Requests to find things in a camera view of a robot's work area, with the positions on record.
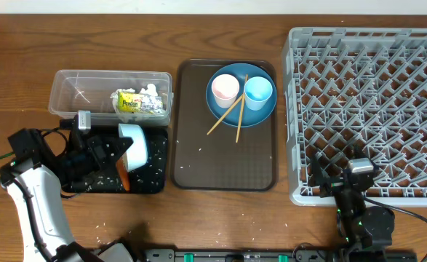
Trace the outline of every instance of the plastic bin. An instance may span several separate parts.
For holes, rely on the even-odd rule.
[[[295,204],[335,205],[308,185],[309,157],[334,175],[358,145],[380,167],[367,196],[427,207],[427,29],[293,28],[282,64]]]
[[[162,98],[164,114],[117,114],[111,93],[132,88],[136,93],[155,84]],[[64,119],[73,118],[78,110],[91,112],[92,124],[118,123],[142,126],[167,126],[171,116],[172,78],[169,73],[142,71],[60,70],[55,75],[48,109]]]

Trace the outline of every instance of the clear plastic container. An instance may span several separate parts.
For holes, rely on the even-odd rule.
[[[111,93],[132,88],[136,93],[155,84],[163,102],[164,114],[117,114]],[[167,126],[171,116],[172,78],[164,72],[60,70],[55,75],[48,110],[64,119],[73,118],[78,110],[91,112],[92,124],[118,123],[143,126]]]

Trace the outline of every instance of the light blue cup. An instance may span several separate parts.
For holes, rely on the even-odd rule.
[[[273,94],[273,86],[263,77],[252,77],[245,83],[245,105],[250,110],[262,109],[271,94]]]

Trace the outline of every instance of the pink cup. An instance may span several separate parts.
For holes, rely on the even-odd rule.
[[[218,106],[229,108],[239,93],[239,81],[229,74],[219,75],[213,79],[212,92]]]

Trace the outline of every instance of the cup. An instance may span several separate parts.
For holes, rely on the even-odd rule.
[[[239,93],[239,81],[229,74],[219,75],[213,79],[212,92],[219,107],[229,108]]]
[[[132,145],[123,154],[123,163],[127,172],[147,163],[148,149],[142,128],[136,124],[119,124],[119,137],[132,138]]]
[[[245,105],[248,109],[258,111],[273,94],[273,85],[266,78],[252,77],[245,84]]]

